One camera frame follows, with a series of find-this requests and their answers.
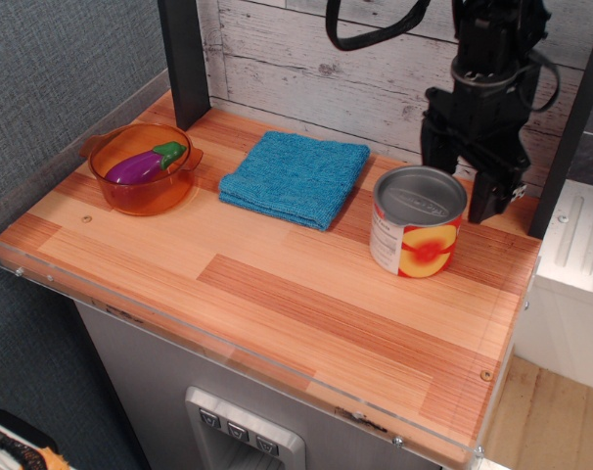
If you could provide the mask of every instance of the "folded blue towel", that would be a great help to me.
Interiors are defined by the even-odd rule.
[[[266,132],[234,173],[220,181],[220,200],[327,230],[370,150],[365,145]]]

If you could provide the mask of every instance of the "white appliance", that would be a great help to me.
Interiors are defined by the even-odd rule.
[[[566,181],[527,301],[515,354],[593,387],[593,186]]]

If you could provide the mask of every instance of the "dispenser buttons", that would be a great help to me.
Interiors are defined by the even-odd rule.
[[[227,429],[229,430],[229,435],[233,436],[238,441],[242,441],[244,443],[249,441],[249,431],[247,431],[245,428],[228,422]]]
[[[205,411],[202,408],[199,408],[199,413],[201,414],[201,419],[203,420],[206,425],[211,426],[212,428],[220,429],[220,418],[209,411]]]
[[[279,448],[277,445],[261,436],[257,436],[257,448],[270,455],[279,455]]]

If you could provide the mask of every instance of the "wood grain surface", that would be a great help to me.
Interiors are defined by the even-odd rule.
[[[169,95],[139,121],[174,124]],[[350,418],[452,468],[477,444],[539,249],[536,201],[463,221],[450,267],[408,279],[369,252],[373,155],[330,230],[218,201],[270,127],[210,111],[194,188],[150,217],[113,211],[80,167],[0,237],[24,275]]]

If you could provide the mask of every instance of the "bowl handle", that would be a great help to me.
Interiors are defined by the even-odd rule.
[[[93,135],[88,137],[79,149],[79,156],[83,157],[84,159],[89,158],[90,155],[95,154],[103,149],[106,145],[112,142],[114,138],[120,134],[120,132],[129,127],[130,125],[124,125],[123,127],[119,127],[118,129],[115,129],[107,134]]]
[[[201,161],[202,157],[203,157],[203,150],[197,149],[197,148],[191,146],[190,158],[188,159],[188,161],[186,163],[184,163],[182,169],[185,169],[186,171],[194,170],[197,167],[197,165],[199,164],[199,162]]]

